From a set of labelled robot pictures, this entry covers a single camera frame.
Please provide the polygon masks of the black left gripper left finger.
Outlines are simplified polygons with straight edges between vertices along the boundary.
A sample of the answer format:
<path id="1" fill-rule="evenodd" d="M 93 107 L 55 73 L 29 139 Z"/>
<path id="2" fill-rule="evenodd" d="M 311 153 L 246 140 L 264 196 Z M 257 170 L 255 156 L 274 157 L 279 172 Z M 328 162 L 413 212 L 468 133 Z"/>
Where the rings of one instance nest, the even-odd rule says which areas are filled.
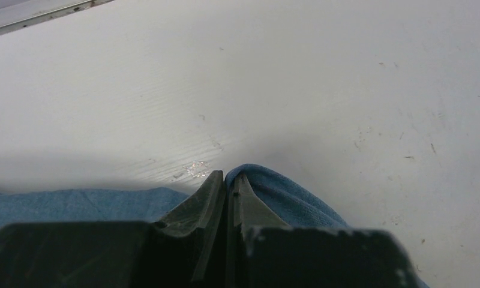
<path id="1" fill-rule="evenodd" d="M 213 171 L 154 223 L 15 223 L 0 229 L 0 287 L 221 287 L 226 191 Z"/>

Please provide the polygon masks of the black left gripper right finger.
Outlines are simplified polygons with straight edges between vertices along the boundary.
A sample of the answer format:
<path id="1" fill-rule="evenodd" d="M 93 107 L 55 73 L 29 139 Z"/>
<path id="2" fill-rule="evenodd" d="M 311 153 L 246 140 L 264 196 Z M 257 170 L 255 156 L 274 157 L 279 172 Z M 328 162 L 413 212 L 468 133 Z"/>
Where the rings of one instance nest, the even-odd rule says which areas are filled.
<path id="1" fill-rule="evenodd" d="M 296 227 L 236 177 L 227 216 L 226 287 L 418 287 L 399 242 L 382 230 Z"/>

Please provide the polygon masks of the blue pillowcase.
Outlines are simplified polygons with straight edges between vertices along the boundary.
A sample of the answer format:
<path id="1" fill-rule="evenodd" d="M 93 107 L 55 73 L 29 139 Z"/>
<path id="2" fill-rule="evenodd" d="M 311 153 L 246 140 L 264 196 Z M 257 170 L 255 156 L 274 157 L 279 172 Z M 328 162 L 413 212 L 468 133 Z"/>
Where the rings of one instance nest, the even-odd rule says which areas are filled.
<path id="1" fill-rule="evenodd" d="M 220 236 L 224 238 L 224 282 L 229 196 L 245 175 L 255 195 L 291 226 L 355 229 L 328 205 L 289 178 L 263 166 L 245 164 L 223 173 L 226 191 Z M 142 191 L 74 189 L 0 194 L 0 229 L 15 223 L 142 221 L 154 223 L 190 196 L 169 188 Z"/>

